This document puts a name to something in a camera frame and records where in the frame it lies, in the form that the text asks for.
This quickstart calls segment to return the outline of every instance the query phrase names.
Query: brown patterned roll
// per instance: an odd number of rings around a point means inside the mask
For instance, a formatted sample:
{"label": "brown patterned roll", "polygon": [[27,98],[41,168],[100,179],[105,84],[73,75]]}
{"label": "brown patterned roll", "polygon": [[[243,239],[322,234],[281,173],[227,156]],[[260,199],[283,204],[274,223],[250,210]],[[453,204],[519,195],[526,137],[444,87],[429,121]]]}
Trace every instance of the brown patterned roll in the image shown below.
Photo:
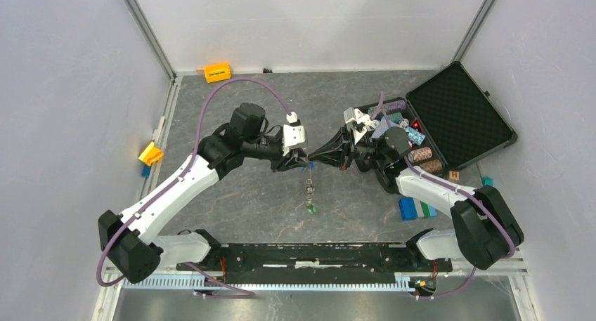
{"label": "brown patterned roll", "polygon": [[408,159],[410,162],[421,162],[432,157],[432,150],[429,147],[424,147],[410,151]]}
{"label": "brown patterned roll", "polygon": [[433,159],[432,161],[422,163],[419,166],[422,168],[422,170],[430,173],[437,173],[443,170],[443,165],[438,159]]}

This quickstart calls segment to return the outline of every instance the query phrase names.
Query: open case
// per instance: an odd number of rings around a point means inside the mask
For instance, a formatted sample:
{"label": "open case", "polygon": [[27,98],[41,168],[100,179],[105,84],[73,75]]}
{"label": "open case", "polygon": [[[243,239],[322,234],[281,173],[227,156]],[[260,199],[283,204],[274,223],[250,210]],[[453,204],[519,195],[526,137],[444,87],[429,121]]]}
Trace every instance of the open case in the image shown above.
{"label": "open case", "polygon": [[[412,123],[417,119],[420,131],[426,136],[421,145],[413,150],[430,148],[432,157],[412,161],[421,165],[438,160],[437,176],[448,171],[459,171],[517,140],[515,131],[505,122],[482,91],[459,62],[452,63],[428,79],[404,98],[386,100],[387,114],[400,112]],[[399,101],[405,101],[404,107]],[[372,114],[376,103],[358,107],[363,113]],[[381,120],[379,112],[376,119]],[[389,192],[396,193],[394,176],[406,167],[401,161],[383,171],[376,171],[379,182]]]}

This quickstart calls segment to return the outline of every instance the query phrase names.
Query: white wall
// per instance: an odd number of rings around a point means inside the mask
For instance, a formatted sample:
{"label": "white wall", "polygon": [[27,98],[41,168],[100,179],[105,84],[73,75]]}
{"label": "white wall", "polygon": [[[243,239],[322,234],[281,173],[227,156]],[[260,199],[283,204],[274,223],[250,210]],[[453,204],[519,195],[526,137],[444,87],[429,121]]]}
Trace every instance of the white wall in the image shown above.
{"label": "white wall", "polygon": [[483,0],[138,0],[179,72],[429,69]]}
{"label": "white wall", "polygon": [[122,0],[0,0],[0,320],[88,320],[168,80]]}
{"label": "white wall", "polygon": [[544,320],[593,320],[595,0],[498,0],[463,62],[519,134],[482,161],[526,234]]}

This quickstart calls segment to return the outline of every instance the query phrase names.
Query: wooden block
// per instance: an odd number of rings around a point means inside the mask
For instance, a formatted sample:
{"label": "wooden block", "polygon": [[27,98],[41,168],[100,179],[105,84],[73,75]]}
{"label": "wooden block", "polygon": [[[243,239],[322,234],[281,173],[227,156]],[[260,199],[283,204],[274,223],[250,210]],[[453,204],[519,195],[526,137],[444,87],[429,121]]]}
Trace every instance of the wooden block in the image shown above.
{"label": "wooden block", "polygon": [[452,181],[460,180],[460,172],[459,171],[449,171],[449,179]]}

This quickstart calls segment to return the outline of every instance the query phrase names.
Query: case lid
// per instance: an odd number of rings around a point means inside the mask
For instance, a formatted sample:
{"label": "case lid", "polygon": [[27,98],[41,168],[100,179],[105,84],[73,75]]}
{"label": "case lid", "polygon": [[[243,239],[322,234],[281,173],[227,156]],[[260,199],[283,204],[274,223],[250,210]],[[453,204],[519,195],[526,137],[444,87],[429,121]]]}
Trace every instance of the case lid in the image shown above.
{"label": "case lid", "polygon": [[449,169],[462,169],[517,138],[461,63],[407,93],[406,100]]}

